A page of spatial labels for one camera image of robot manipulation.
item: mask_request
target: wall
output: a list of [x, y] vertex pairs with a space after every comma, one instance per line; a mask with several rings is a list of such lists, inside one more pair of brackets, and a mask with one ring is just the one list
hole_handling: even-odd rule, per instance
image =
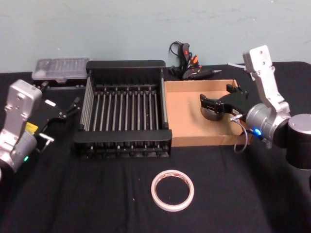
[[311, 62], [310, 0], [2, 0], [0, 72], [39, 58], [162, 59], [190, 43], [203, 65], [242, 62], [267, 44], [274, 61]]

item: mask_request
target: open cardboard box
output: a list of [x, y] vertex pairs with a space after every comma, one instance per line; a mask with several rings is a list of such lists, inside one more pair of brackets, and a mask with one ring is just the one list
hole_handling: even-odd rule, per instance
[[[221, 121], [210, 121], [201, 114], [200, 94], [219, 99], [229, 94], [226, 85], [235, 80], [166, 81], [165, 95], [168, 122], [173, 132], [173, 147], [234, 145], [242, 129], [230, 122], [230, 114]], [[238, 144], [244, 144], [239, 138]]]

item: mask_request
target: metal rod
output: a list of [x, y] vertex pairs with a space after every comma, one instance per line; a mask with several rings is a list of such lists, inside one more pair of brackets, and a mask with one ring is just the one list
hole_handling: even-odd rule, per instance
[[81, 112], [81, 118], [80, 118], [80, 123], [83, 124], [84, 118], [85, 118], [85, 111], [86, 111], [86, 100], [87, 100], [87, 96], [88, 96], [88, 87], [89, 87], [89, 83], [90, 83], [90, 77], [87, 78], [87, 82], [86, 82], [86, 91], [84, 93], [84, 99], [83, 99], [83, 107], [82, 107], [82, 112]]
[[122, 124], [122, 104], [123, 104], [123, 92], [121, 92], [120, 96], [120, 113], [119, 113], [119, 128], [118, 130], [121, 130], [121, 124]]
[[143, 113], [144, 113], [144, 130], [146, 130], [146, 92], [143, 92]]
[[88, 113], [88, 109], [89, 109], [89, 103], [91, 100], [91, 81], [89, 83], [88, 89], [86, 90], [87, 92], [87, 96], [86, 96], [86, 109], [84, 112], [84, 118], [83, 118], [83, 125], [84, 125], [84, 129], [86, 130], [86, 118], [87, 118], [87, 113]]
[[108, 129], [109, 129], [110, 105], [111, 105], [111, 93], [109, 92], [108, 111], [107, 111], [107, 120], [106, 120], [106, 131], [108, 131]]
[[90, 103], [90, 108], [87, 116], [87, 129], [86, 131], [89, 131], [89, 125], [91, 124], [91, 118], [92, 118], [92, 111], [93, 111], [93, 102], [94, 102], [94, 92], [93, 88], [91, 88], [91, 103]]
[[116, 127], [116, 108], [117, 108], [117, 100], [118, 100], [117, 91], [118, 91], [118, 89], [116, 88], [115, 102], [114, 102], [114, 107], [113, 107], [113, 117], [112, 117], [112, 131], [114, 131], [115, 127]]
[[149, 129], [152, 130], [151, 87], [149, 87]]
[[101, 123], [100, 123], [100, 126], [99, 126], [99, 130], [102, 131], [103, 130], [103, 122], [104, 122], [104, 111], [105, 111], [105, 101], [106, 101], [106, 88], [103, 92], [103, 96], [104, 96], [104, 99], [103, 99], [103, 106], [102, 106], [102, 115], [101, 115]]
[[137, 130], [140, 130], [140, 89], [137, 94]]
[[166, 112], [166, 101], [165, 101], [165, 89], [164, 89], [164, 74], [163, 74], [163, 70], [161, 70], [161, 95], [162, 95], [162, 102], [163, 102], [163, 120], [164, 122], [167, 122], [167, 112]]
[[95, 110], [95, 118], [94, 118], [94, 124], [93, 124], [93, 131], [96, 130], [96, 123], [97, 123], [97, 114], [98, 114], [98, 107], [99, 107], [99, 101], [100, 101], [100, 93], [97, 94], [97, 103], [96, 103], [96, 110]]
[[126, 99], [125, 99], [125, 126], [124, 126], [124, 130], [127, 130], [127, 116], [128, 116], [128, 88], [126, 91]]
[[134, 92], [132, 91], [132, 124], [131, 130], [134, 130]]
[[156, 99], [156, 91], [155, 91], [155, 129], [159, 129], [159, 116], [157, 113], [157, 99]]

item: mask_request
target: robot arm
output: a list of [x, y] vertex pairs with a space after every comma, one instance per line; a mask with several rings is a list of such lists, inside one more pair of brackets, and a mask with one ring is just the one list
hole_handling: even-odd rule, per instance
[[41, 90], [23, 80], [10, 86], [4, 108], [5, 123], [0, 132], [0, 170], [3, 173], [16, 172], [24, 158], [37, 146], [35, 137], [25, 131], [25, 128], [28, 118], [39, 107], [41, 99]]
[[218, 114], [231, 113], [232, 121], [241, 119], [251, 132], [260, 134], [267, 148], [272, 144], [286, 148], [286, 158], [291, 165], [311, 169], [311, 115], [291, 117], [289, 104], [277, 89], [275, 68], [267, 46], [252, 49], [244, 53], [243, 58], [246, 70], [255, 79], [262, 103], [252, 105], [239, 88], [219, 100], [201, 95], [201, 107]]
[[39, 88], [17, 80], [9, 88], [6, 118], [0, 132], [0, 180], [17, 172], [27, 160], [27, 156], [37, 148], [37, 138], [43, 138], [46, 143], [40, 153], [54, 141], [44, 134], [44, 131], [54, 122], [66, 122], [69, 117], [79, 111], [76, 98], [67, 111], [62, 111], [50, 100], [42, 99], [42, 92], [47, 88], [43, 83]]

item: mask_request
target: roll of tape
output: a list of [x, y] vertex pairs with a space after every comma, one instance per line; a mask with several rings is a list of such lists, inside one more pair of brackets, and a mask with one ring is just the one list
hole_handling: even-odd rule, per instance
[[[160, 198], [156, 194], [157, 184], [162, 179], [169, 177], [169, 176], [173, 176], [173, 177], [177, 177], [177, 178], [182, 179], [187, 184], [187, 186], [189, 188], [189, 195], [188, 195], [187, 199], [178, 205], [166, 204], [163, 201], [161, 201]], [[152, 195], [153, 200], [157, 204], [157, 206], [160, 207], [161, 209], [166, 210], [166, 211], [170, 211], [170, 212], [177, 212], [177, 211], [181, 211], [181, 210], [187, 208], [190, 205], [190, 203], [192, 202], [192, 199], [194, 196], [194, 186], [193, 186], [191, 179], [185, 173], [183, 173], [181, 171], [177, 171], [177, 170], [166, 170], [166, 171], [162, 171], [161, 173], [159, 173], [154, 178], [154, 180], [152, 181], [151, 195]]]

